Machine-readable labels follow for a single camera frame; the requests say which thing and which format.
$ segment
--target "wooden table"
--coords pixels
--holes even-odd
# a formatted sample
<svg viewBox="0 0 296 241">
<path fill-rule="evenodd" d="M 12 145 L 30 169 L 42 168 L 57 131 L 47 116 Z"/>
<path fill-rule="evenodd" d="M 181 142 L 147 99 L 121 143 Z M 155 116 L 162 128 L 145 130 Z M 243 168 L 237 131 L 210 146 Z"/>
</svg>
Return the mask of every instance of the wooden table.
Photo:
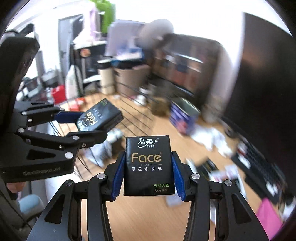
<svg viewBox="0 0 296 241">
<path fill-rule="evenodd" d="M 92 96 L 86 97 L 87 104 L 84 110 L 92 107 L 96 102 L 103 99 L 105 96 L 101 93 L 93 94 Z M 233 162 L 229 158 L 222 157 L 216 148 L 212 152 L 196 143 L 193 139 L 187 136 L 180 135 L 176 128 L 169 122 L 168 117 L 155 117 L 149 115 L 149 110 L 145 107 L 138 107 L 128 99 L 123 99 L 130 106 L 135 108 L 134 110 L 128 104 L 122 102 L 122 99 L 114 98 L 113 96 L 107 97 L 117 107 L 121 108 L 124 116 L 131 122 L 138 121 L 141 128 L 144 129 L 145 125 L 141 124 L 140 121 L 145 123 L 151 129 L 145 129 L 148 135 L 169 135 L 171 150 L 176 151 L 182 162 L 185 158 L 192 159 L 196 164 L 201 164 L 206 157 L 209 157 L 219 170 L 224 170 L 226 165 L 231 165 Z M 141 110 L 147 114 L 141 116 L 139 111 Z M 130 122 L 124 120 L 124 125 L 129 125 Z M 203 122 L 202 118 L 199 118 L 198 124 L 206 127 L 211 125 Z M 220 124 L 212 125 L 218 129 L 221 133 L 224 133 L 223 127 Z M 125 129 L 123 125 L 119 124 L 119 128 Z M 61 125 L 61 129 L 66 134 L 69 129 L 71 131 L 77 131 L 75 125 L 67 126 Z M 129 125 L 129 129 L 136 135 L 144 135 L 133 125 Z M 124 131 L 126 136 L 135 136 L 129 130 Z M 237 140 L 226 137 L 228 146 L 231 149 L 235 149 Z M 108 163 L 114 162 L 115 159 L 109 160 Z M 91 172 L 96 175 L 97 173 L 103 172 L 104 170 L 90 161 L 86 160 L 87 165 L 90 167 Z M 76 162 L 83 179 L 87 180 L 92 177 L 90 173 L 82 166 L 80 162 Z M 239 169 L 241 178 L 244 179 L 245 174 Z M 261 199 L 257 194 L 244 182 L 244 187 L 247 193 L 248 203 L 251 208 L 256 212 L 258 209 Z M 188 214 L 190 209 L 190 203 L 182 203 L 179 206 L 168 207 L 163 196 L 156 197 L 129 197 L 123 196 L 123 188 L 119 197 L 115 202 L 107 202 L 107 210 L 113 238 L 115 241 L 156 241 L 156 240 L 167 240 L 167 241 L 181 241 L 183 240 L 186 224 L 188 220 Z M 86 229 L 86 200 L 83 200 L 82 207 L 82 232 L 84 238 L 87 240 L 87 229 Z M 214 240 L 215 225 L 211 222 L 210 224 L 210 237 L 209 240 Z"/>
</svg>

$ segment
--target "black tissue pack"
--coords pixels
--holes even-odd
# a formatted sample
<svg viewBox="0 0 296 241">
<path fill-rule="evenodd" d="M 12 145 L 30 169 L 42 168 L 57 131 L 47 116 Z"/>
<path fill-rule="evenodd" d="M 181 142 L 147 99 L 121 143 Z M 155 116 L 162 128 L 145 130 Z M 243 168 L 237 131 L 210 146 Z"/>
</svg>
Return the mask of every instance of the black tissue pack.
<svg viewBox="0 0 296 241">
<path fill-rule="evenodd" d="M 126 138 L 123 194 L 175 194 L 169 136 Z"/>
<path fill-rule="evenodd" d="M 110 131 L 123 120 L 122 112 L 106 98 L 84 112 L 76 122 L 79 131 Z"/>
</svg>

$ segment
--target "white tissue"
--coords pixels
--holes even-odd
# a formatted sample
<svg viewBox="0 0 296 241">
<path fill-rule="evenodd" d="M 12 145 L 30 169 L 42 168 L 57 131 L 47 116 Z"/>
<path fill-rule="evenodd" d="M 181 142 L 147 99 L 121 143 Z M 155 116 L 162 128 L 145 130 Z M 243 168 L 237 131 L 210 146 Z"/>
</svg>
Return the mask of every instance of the white tissue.
<svg viewBox="0 0 296 241">
<path fill-rule="evenodd" d="M 214 145 L 223 157 L 232 155 L 232 150 L 227 146 L 225 136 L 213 127 L 207 128 L 195 124 L 190 136 L 197 143 L 204 145 L 208 151 L 212 151 Z"/>
</svg>

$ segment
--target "black monitor screen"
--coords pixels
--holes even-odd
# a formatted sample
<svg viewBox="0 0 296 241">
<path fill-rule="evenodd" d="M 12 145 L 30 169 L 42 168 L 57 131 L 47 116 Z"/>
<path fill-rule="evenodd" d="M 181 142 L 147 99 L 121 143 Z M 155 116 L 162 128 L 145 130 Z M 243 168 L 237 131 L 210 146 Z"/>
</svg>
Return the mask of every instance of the black monitor screen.
<svg viewBox="0 0 296 241">
<path fill-rule="evenodd" d="M 241 66 L 223 120 L 278 165 L 296 194 L 296 42 L 250 14 L 245 15 Z"/>
</svg>

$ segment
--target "purple storage box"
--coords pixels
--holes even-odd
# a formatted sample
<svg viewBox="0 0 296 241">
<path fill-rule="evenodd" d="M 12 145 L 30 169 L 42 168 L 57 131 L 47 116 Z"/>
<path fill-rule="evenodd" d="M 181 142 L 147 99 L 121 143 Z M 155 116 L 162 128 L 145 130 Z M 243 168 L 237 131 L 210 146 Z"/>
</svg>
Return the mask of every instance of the purple storage box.
<svg viewBox="0 0 296 241">
<path fill-rule="evenodd" d="M 181 134 L 190 134 L 199 115 L 200 110 L 184 98 L 172 100 L 170 122 Z"/>
</svg>

